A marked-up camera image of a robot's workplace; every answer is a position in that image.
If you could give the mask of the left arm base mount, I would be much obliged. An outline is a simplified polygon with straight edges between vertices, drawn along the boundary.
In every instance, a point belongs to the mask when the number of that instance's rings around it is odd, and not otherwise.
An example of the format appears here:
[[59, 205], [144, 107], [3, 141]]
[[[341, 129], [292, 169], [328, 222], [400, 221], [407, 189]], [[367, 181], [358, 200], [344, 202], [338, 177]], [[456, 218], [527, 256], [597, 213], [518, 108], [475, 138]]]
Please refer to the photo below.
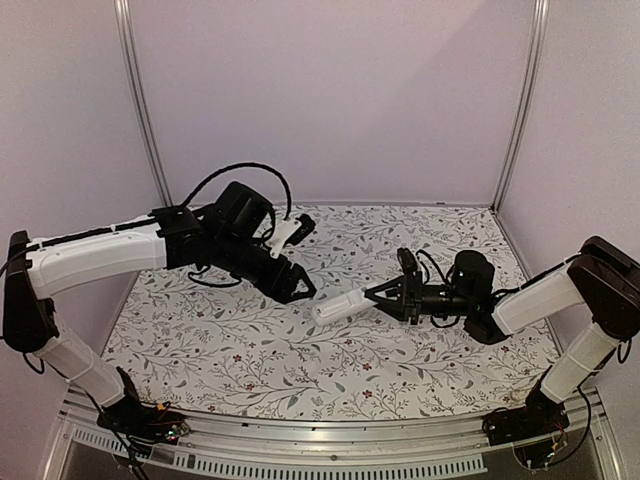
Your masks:
[[150, 444], [176, 444], [190, 432], [185, 417], [171, 410], [169, 402], [144, 405], [129, 375], [121, 367], [116, 371], [124, 384], [124, 397], [112, 406], [101, 408], [97, 420], [100, 427]]

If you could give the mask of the white remote control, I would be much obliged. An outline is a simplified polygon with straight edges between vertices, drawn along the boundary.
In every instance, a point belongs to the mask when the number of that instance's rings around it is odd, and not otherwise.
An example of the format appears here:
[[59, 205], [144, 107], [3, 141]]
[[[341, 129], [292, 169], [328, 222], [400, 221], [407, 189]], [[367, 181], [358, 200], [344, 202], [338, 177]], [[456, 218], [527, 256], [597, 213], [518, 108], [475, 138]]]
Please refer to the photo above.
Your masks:
[[311, 308], [312, 319], [324, 327], [372, 308], [375, 302], [365, 296], [365, 290], [365, 287], [360, 287], [322, 300]]

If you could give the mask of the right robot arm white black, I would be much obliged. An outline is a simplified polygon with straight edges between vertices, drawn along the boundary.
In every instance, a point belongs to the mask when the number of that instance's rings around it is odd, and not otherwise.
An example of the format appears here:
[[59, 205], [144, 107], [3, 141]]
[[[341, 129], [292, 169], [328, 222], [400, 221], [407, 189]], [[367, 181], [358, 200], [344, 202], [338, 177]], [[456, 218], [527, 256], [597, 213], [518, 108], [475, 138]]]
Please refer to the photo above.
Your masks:
[[458, 252], [439, 284], [424, 282], [408, 249], [399, 249], [398, 260], [402, 275], [366, 288], [365, 298], [411, 325], [422, 315], [461, 317], [465, 331], [482, 344], [499, 343], [569, 307], [589, 308], [590, 324], [531, 393], [543, 397], [518, 412], [517, 427], [527, 436], [537, 436], [552, 424], [553, 403], [564, 402], [620, 344], [639, 332], [639, 263], [599, 236], [586, 240], [577, 254], [511, 289], [494, 289], [495, 267], [476, 250]]

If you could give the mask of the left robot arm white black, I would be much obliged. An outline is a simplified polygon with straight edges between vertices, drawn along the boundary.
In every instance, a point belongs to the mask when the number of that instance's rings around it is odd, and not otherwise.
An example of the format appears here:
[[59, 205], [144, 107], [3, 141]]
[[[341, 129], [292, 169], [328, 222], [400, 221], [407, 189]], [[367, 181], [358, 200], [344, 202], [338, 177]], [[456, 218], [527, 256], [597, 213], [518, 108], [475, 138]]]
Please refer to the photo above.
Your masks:
[[306, 214], [277, 220], [270, 201], [232, 182], [200, 208], [160, 208], [124, 224], [59, 238], [32, 240], [18, 231], [3, 269], [3, 340], [84, 389], [126, 433], [141, 433], [149, 415], [131, 379], [55, 320], [54, 296], [120, 274], [194, 266], [224, 270], [280, 304], [311, 298], [316, 289], [305, 269], [282, 251], [314, 228]]

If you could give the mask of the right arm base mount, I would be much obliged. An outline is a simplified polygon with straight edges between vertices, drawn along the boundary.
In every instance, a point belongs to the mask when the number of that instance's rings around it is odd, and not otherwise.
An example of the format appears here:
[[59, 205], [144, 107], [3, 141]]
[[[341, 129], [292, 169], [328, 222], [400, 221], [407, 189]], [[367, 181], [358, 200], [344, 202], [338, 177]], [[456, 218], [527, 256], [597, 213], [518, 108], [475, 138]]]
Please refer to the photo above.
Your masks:
[[554, 460], [569, 425], [564, 404], [550, 400], [536, 386], [522, 407], [500, 407], [485, 415], [482, 431], [491, 446], [526, 441], [514, 449], [516, 460], [527, 469], [539, 469]]

